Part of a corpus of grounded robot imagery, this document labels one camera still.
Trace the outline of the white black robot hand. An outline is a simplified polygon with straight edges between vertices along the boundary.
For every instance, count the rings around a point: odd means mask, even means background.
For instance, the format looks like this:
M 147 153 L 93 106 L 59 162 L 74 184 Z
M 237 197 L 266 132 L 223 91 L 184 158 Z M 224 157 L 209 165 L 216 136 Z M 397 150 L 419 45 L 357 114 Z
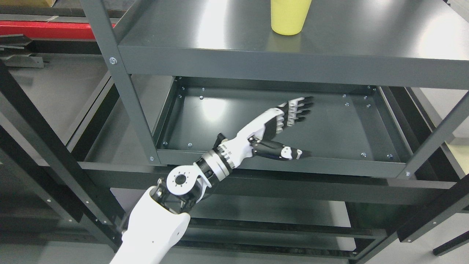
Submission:
M 310 151 L 287 146 L 273 139 L 288 127 L 306 119 L 313 105 L 313 97 L 298 97 L 269 108 L 249 122 L 231 140 L 221 142 L 214 150 L 231 169 L 251 157 L 290 161 L 311 157 Z

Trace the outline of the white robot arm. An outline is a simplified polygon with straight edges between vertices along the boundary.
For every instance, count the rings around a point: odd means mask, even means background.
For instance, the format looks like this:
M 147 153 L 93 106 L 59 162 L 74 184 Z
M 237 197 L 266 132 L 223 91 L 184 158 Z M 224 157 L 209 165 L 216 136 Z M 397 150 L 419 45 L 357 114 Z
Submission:
M 175 167 L 149 187 L 129 216 L 122 245 L 112 264 L 158 264 L 185 234 L 189 211 L 250 153 L 227 142 L 211 149 L 189 165 Z

